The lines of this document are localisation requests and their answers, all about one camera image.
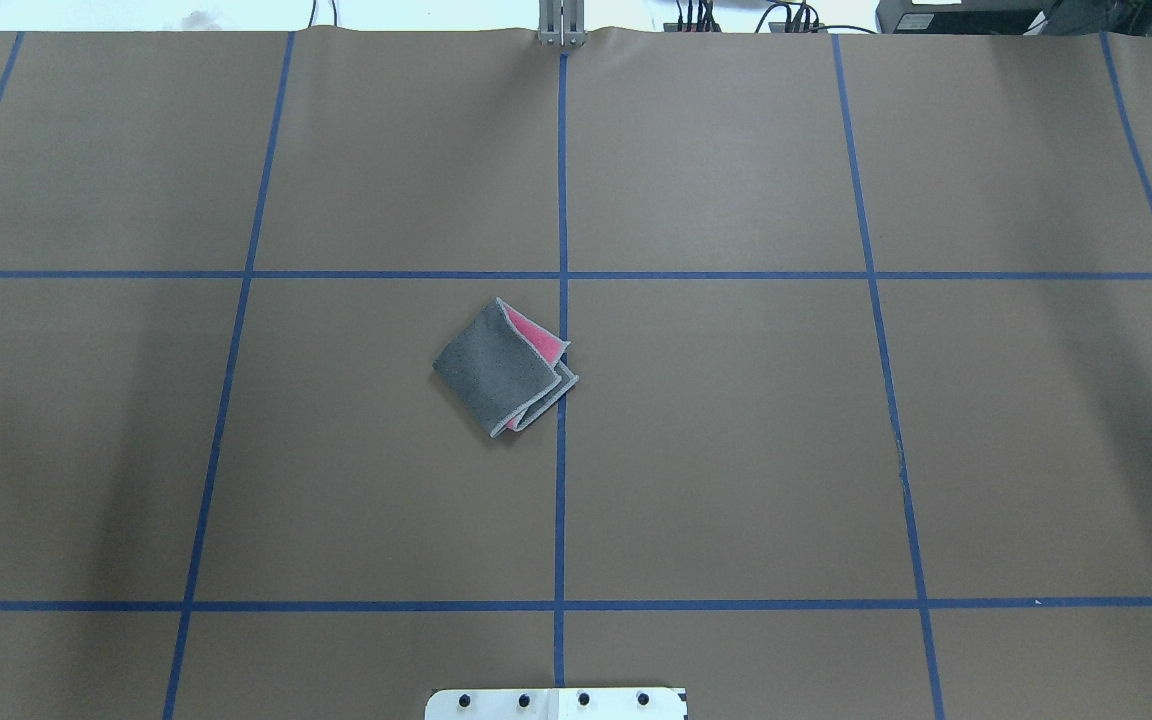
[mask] black cable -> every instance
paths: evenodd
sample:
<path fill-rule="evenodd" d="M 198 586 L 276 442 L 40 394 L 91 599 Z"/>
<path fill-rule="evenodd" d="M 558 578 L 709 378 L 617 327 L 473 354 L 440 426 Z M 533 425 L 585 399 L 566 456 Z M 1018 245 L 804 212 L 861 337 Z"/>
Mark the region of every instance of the black cable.
<path fill-rule="evenodd" d="M 1137 1 L 1139 3 L 1137 5 L 1137 12 L 1132 13 L 1132 20 L 1129 20 L 1128 26 L 1126 28 L 1126 32 L 1128 35 L 1135 35 L 1135 24 L 1137 24 L 1137 20 L 1140 18 L 1140 10 L 1144 10 L 1144 0 L 1137 0 Z"/>
<path fill-rule="evenodd" d="M 760 31 L 760 29 L 763 29 L 763 23 L 767 22 L 767 15 L 771 15 L 772 10 L 776 8 L 785 8 L 785 22 L 786 24 L 790 22 L 790 13 L 793 12 L 790 9 L 790 6 L 788 6 L 788 3 L 772 3 L 767 6 L 767 9 L 763 10 L 763 17 L 758 18 L 758 26 L 755 28 L 755 32 L 758 32 Z"/>
<path fill-rule="evenodd" d="M 682 12 L 682 0 L 673 0 L 679 9 L 679 32 L 715 32 L 714 0 L 687 0 L 687 14 Z"/>
<path fill-rule="evenodd" d="M 878 35 L 878 32 L 872 31 L 867 26 L 814 26 L 809 29 L 809 32 L 821 31 L 823 29 L 859 29 L 861 32 L 869 32 L 869 35 Z"/>
<path fill-rule="evenodd" d="M 808 8 L 810 8 L 810 5 L 808 3 L 799 5 L 799 9 L 794 13 L 794 20 L 786 24 L 786 32 L 803 32 L 804 29 L 806 29 L 806 20 L 812 17 L 812 15 L 808 14 Z"/>

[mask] metal bracket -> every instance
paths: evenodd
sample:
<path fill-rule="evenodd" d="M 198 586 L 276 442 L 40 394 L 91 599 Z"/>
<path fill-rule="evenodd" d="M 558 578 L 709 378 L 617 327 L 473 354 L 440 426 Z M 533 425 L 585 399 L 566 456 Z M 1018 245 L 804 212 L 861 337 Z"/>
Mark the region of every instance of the metal bracket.
<path fill-rule="evenodd" d="M 439 691 L 425 720 L 687 720 L 682 688 L 551 688 Z"/>
<path fill-rule="evenodd" d="M 585 45 L 585 0 L 540 0 L 536 37 L 553 47 Z"/>

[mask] cloth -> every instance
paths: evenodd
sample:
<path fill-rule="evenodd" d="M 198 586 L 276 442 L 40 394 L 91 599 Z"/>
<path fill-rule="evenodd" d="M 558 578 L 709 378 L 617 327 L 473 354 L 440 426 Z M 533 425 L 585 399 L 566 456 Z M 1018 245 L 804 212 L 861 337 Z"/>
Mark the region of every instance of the cloth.
<path fill-rule="evenodd" d="M 535 423 L 579 381 L 559 359 L 569 344 L 497 297 L 447 343 L 434 371 L 499 437 Z"/>

